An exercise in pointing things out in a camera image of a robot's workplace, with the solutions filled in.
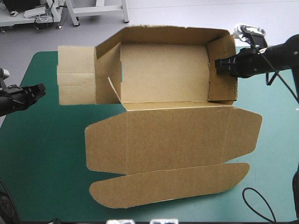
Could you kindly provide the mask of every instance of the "green tabletop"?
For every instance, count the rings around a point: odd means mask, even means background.
[[[57,52],[34,55],[22,86],[44,83],[47,95],[28,110],[8,115],[0,129],[0,176],[22,220],[149,221],[167,217],[180,221],[261,221],[242,201],[242,189],[248,186],[268,199],[278,221],[295,219],[292,176],[299,161],[299,111],[279,80],[268,87],[265,75],[239,79],[234,105],[261,114],[263,124],[256,150],[233,160],[251,165],[249,174],[235,188],[216,195],[110,209],[92,199],[89,186],[119,175],[87,169],[84,130],[125,110],[121,105],[60,106],[56,65]],[[291,72],[281,74],[293,87]],[[248,196],[258,210],[269,215],[262,200],[250,193]]]

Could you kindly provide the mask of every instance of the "open cardboard box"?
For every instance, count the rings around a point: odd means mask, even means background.
[[[216,74],[234,54],[228,31],[207,28],[126,27],[96,47],[59,47],[60,104],[126,109],[85,131],[88,168],[126,174],[93,183],[96,201],[128,208],[244,178],[247,163],[224,162],[255,149],[262,118],[232,107],[237,80]]]

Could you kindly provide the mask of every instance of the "cable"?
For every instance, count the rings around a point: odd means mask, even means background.
[[[299,104],[299,98],[298,98],[298,96],[296,96],[296,94],[294,93],[294,91],[290,88],[290,86],[288,85],[288,83],[286,83],[286,81],[281,77],[281,75],[279,74],[279,72],[273,67],[273,65],[269,62],[269,60],[263,55],[263,53],[254,44],[252,44],[249,41],[247,43],[249,43],[255,50],[257,50],[260,53],[260,55],[263,57],[263,59],[272,68],[272,70],[274,71],[275,75],[278,76],[278,78],[288,88],[288,90],[291,92],[291,94],[293,95],[293,97],[295,98],[295,100],[297,101],[297,103]]]
[[[254,208],[247,202],[247,200],[246,200],[246,198],[245,198],[245,192],[246,192],[247,190],[252,190],[252,191],[256,192],[256,193],[263,199],[263,201],[266,203],[266,205],[268,206],[268,208],[269,208],[269,210],[270,210],[270,212],[271,212],[271,214],[272,214],[273,220],[267,218],[266,216],[263,216],[261,213],[259,213],[258,211],[256,211],[256,210],[255,210],[255,209],[254,209]],[[243,197],[243,200],[244,200],[245,204],[246,204],[246,205],[247,205],[247,206],[248,206],[254,213],[256,213],[258,216],[262,217],[263,219],[267,220],[268,222],[276,223],[276,218],[275,218],[275,215],[274,215],[274,213],[273,213],[273,210],[272,210],[271,206],[269,205],[269,203],[267,202],[267,200],[261,195],[260,192],[258,192],[258,191],[255,190],[254,188],[244,188],[244,190],[242,191],[242,197]]]
[[[49,26],[49,23],[48,23],[48,19],[49,19],[49,16],[48,16],[48,18],[47,18],[47,20],[46,21],[43,21],[43,18],[42,18],[42,20],[40,20],[40,17],[38,16],[38,17],[36,17],[36,19],[34,20],[34,23],[33,23],[33,26],[34,26],[34,28],[36,28],[36,29],[48,29],[48,28],[50,28],[50,27],[52,27],[53,25],[54,25],[54,15],[53,15],[53,13],[52,13],[52,8],[53,8],[53,5],[54,5],[54,0],[52,0],[53,2],[52,2],[52,5],[51,5],[51,7],[50,7],[50,12],[51,12],[51,14],[52,14],[52,24]],[[36,20],[40,20],[40,21],[42,21],[42,22],[47,22],[47,25],[45,26],[45,27],[37,27],[36,26]]]
[[[63,23],[62,24],[60,24],[61,26],[63,26],[64,25],[64,23],[65,23],[65,21],[67,20],[67,15],[68,15],[68,13],[67,13],[67,7],[66,7],[66,17],[65,17],[65,19],[64,19],[64,21],[63,21]]]
[[[10,193],[9,193],[9,191],[8,191],[8,188],[7,188],[6,184],[3,182],[3,180],[2,180],[1,178],[0,178],[0,183],[1,183],[1,185],[3,186],[4,190],[6,191],[6,193],[7,193],[7,195],[8,195],[8,198],[9,198],[9,200],[10,200],[12,206],[13,206],[13,209],[14,209],[14,211],[15,211],[15,214],[16,214],[16,216],[17,216],[17,219],[18,219],[19,224],[21,224],[21,219],[20,219],[19,213],[18,213],[18,211],[17,211],[17,207],[16,207],[15,204],[14,204],[13,198],[11,197],[11,195],[10,195]]]

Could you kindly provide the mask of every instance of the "box flap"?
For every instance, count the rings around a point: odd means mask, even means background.
[[[207,44],[210,58],[209,100],[237,100],[237,78],[229,73],[217,75],[215,60],[236,54],[235,41],[232,35],[225,36]]]
[[[58,47],[57,83],[61,105],[96,103],[94,61],[94,47]]]
[[[121,44],[123,103],[207,101],[205,46]]]
[[[127,173],[127,114],[122,113],[88,126],[86,164],[90,170]]]
[[[110,164],[118,150],[121,157],[126,154],[127,169],[121,168],[121,174],[221,164],[252,152],[261,125],[260,115],[229,105],[132,110],[122,116],[89,126],[85,137],[90,169],[117,172],[94,155],[107,157]]]
[[[261,115],[232,107],[223,161],[251,153],[256,148],[261,124]]]
[[[220,193],[234,187],[248,171],[247,163],[159,170],[95,182],[90,186],[90,193],[106,207],[130,208]]]

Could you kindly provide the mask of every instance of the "black device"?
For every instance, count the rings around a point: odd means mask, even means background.
[[[235,38],[248,43],[251,47],[243,48],[237,55],[229,58],[215,60],[217,74],[229,74],[236,78],[249,78],[254,75],[266,73],[267,85],[271,85],[274,79],[279,77],[299,103],[299,35],[292,36],[283,44],[268,47],[264,38],[265,31],[263,29],[244,24],[237,24],[235,26],[234,36]],[[279,71],[288,69],[292,70],[296,94],[279,74]],[[270,72],[274,72],[274,75],[269,80]],[[290,224],[297,224],[299,223],[299,166],[293,177],[292,187],[296,217],[298,220],[292,221]],[[261,215],[248,204],[245,199],[246,190],[255,191],[266,202],[272,213],[273,220]],[[253,188],[245,188],[242,196],[245,203],[253,212],[271,223],[276,222],[276,218],[271,207],[257,190]]]
[[[5,183],[0,179],[0,224],[21,224],[16,206]]]
[[[25,11],[39,6],[40,0],[3,0],[4,5],[11,11]]]
[[[4,79],[8,76],[8,71],[0,68],[0,117],[15,111],[26,110],[46,94],[43,84],[25,87],[6,86]]]

